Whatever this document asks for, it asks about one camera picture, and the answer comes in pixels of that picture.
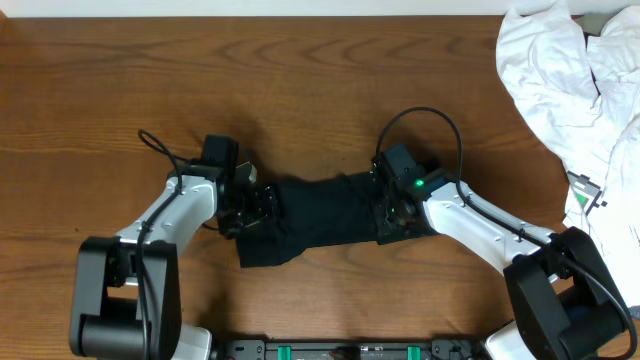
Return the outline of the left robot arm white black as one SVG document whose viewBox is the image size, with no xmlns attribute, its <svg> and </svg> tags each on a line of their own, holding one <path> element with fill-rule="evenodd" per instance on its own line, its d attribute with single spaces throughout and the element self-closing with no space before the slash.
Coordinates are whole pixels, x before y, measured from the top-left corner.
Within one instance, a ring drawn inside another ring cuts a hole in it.
<svg viewBox="0 0 640 360">
<path fill-rule="evenodd" d="M 167 177 L 161 195 L 133 223 L 79 247 L 69 347 L 95 359 L 216 359 L 211 331 L 182 320 L 178 258 L 212 218 L 232 237 L 272 217 L 272 187 L 256 169 L 191 164 Z"/>
</svg>

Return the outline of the black t-shirt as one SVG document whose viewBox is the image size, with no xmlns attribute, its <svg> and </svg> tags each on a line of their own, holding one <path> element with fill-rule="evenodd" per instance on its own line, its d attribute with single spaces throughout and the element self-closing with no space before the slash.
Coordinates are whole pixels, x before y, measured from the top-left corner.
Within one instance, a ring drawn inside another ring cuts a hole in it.
<svg viewBox="0 0 640 360">
<path fill-rule="evenodd" d="M 378 240 L 372 203 L 385 186 L 371 172 L 307 182 L 286 179 L 274 184 L 278 214 L 236 238 L 243 268 L 282 265 L 311 248 L 374 241 L 386 245 L 404 240 Z M 436 231 L 425 223 L 425 236 Z"/>
</svg>

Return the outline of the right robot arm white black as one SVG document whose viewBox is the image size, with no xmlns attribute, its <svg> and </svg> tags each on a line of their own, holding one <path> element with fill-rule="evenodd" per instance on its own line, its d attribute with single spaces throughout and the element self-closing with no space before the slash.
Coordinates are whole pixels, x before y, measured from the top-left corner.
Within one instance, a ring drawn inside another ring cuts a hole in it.
<svg viewBox="0 0 640 360">
<path fill-rule="evenodd" d="M 622 358 L 638 350 L 631 314 L 585 232 L 524 222 L 443 169 L 372 173 L 382 188 L 374 211 L 383 234 L 407 227 L 446 235 L 503 276 L 514 319 L 484 340 L 488 358 L 596 359 L 622 334 L 630 337 Z"/>
</svg>

